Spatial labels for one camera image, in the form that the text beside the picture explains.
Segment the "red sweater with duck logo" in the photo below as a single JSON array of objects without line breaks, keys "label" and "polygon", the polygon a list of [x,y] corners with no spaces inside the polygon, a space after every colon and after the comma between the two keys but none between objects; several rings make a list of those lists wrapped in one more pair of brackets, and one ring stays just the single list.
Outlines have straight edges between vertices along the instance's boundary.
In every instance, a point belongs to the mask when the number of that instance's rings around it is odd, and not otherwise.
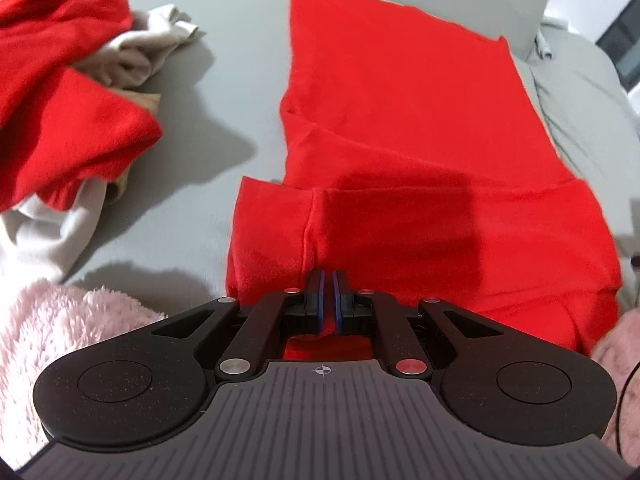
[{"label": "red sweater with duck logo", "polygon": [[285,176],[242,180],[227,292],[342,270],[589,353],[618,318],[613,237],[506,40],[383,0],[290,0],[290,33]]}]

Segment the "grey fabric sofa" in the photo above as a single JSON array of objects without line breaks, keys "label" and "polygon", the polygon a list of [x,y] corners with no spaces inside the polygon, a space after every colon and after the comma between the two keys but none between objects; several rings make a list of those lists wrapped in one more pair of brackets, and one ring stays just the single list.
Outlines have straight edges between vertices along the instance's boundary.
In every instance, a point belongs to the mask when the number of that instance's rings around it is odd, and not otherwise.
[{"label": "grey fabric sofa", "polygon": [[[70,211],[50,212],[53,259],[14,257],[1,247],[1,300],[45,278],[126,292],[176,312],[224,290],[233,208],[240,184],[283,188],[286,147],[279,107],[291,65],[290,0],[129,0],[137,9],[170,2],[203,29],[151,78],[164,133],[132,168],[114,205],[90,182]],[[522,84],[550,143],[601,201],[628,260],[639,247],[639,140],[612,68],[589,41],[557,28],[544,36],[553,58],[536,58],[530,29],[547,0],[409,0],[477,32],[506,35]]]}]

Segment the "white garment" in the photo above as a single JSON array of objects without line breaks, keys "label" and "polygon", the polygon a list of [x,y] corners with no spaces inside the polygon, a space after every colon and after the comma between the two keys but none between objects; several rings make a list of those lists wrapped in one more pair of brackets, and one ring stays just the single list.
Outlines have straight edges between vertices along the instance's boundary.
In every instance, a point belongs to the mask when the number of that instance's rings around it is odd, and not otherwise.
[{"label": "white garment", "polygon": [[57,281],[87,247],[107,185],[162,134],[134,90],[189,42],[172,4],[68,0],[1,17],[1,279]]}]

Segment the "pink fluffy rug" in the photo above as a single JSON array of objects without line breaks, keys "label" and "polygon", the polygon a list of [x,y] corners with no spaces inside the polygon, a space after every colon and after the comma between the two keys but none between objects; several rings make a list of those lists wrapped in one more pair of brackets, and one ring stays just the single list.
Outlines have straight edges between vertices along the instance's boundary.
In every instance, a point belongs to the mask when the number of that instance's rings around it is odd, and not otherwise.
[{"label": "pink fluffy rug", "polygon": [[[32,403],[32,387],[52,361],[74,350],[166,318],[137,299],[104,287],[85,290],[46,280],[23,289],[1,313],[1,457],[13,469],[47,443]],[[596,345],[592,357],[627,386],[620,421],[612,420],[603,441],[639,463],[639,311],[626,312]]]}]

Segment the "crumpled red garment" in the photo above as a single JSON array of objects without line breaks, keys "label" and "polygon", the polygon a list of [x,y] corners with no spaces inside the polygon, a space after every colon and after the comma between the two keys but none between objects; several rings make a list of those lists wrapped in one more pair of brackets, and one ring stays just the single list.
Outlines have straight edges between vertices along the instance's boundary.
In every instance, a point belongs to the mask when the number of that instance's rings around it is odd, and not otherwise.
[{"label": "crumpled red garment", "polygon": [[70,209],[160,140],[149,112],[74,67],[131,24],[127,0],[1,0],[2,209]]}]

